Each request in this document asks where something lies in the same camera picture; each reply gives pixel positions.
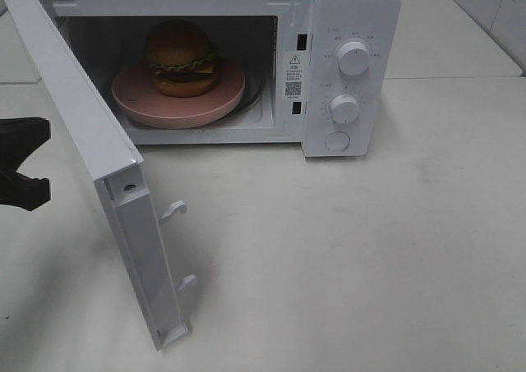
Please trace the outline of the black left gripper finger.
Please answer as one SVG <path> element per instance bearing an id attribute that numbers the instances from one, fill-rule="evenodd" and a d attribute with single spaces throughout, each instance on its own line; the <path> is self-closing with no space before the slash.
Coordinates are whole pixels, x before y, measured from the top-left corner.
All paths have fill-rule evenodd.
<path id="1" fill-rule="evenodd" d="M 47 178 L 29 178 L 16 171 L 1 171 L 1 205 L 33 211 L 50 200 Z"/>
<path id="2" fill-rule="evenodd" d="M 1 169 L 16 170 L 50 139 L 50 122 L 42 117 L 1 120 Z"/>

